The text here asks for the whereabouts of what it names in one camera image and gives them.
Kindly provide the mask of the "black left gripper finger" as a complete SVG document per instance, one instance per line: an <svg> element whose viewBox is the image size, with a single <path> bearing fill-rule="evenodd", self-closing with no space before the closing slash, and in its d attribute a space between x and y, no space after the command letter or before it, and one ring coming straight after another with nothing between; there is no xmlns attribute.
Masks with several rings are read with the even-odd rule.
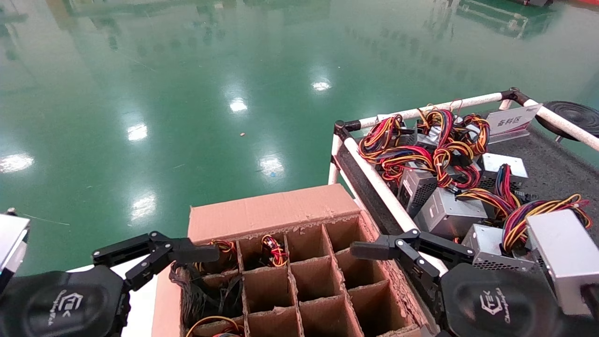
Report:
<svg viewBox="0 0 599 337"><path fill-rule="evenodd" d="M92 253L94 266L114 267L139 257L143 260L129 269L124 282L136 292L172 263L216 262L217 245L194 245L188 237L169 238L151 232L99 248Z"/></svg>

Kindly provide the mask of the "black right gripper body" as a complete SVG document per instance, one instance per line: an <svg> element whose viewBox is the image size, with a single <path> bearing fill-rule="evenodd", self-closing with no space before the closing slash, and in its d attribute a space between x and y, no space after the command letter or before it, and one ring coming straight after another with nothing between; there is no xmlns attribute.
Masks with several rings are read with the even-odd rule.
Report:
<svg viewBox="0 0 599 337"><path fill-rule="evenodd" d="M569 318L536 277L462 263L441 277L441 328L451 337L566 337Z"/></svg>

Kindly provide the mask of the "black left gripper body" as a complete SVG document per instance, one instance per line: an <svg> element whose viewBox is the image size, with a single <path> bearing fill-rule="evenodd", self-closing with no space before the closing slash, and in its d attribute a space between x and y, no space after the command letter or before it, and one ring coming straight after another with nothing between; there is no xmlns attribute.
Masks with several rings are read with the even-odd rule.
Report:
<svg viewBox="0 0 599 337"><path fill-rule="evenodd" d="M131 310L110 268L13 278L1 293L3 337L119 337Z"/></svg>

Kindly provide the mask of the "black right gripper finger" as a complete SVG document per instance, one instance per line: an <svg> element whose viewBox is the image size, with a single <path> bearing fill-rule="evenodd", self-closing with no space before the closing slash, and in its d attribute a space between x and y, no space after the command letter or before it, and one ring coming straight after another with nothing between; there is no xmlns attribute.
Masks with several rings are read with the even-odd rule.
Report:
<svg viewBox="0 0 599 337"><path fill-rule="evenodd" d="M350 252L357 259L394 260L428 306L436 306L441 302L441 271L421 253L439 259L450 267L460 263L471 264L475 256L470 248L417 229L401 235L382 234L375 242L354 241Z"/></svg>

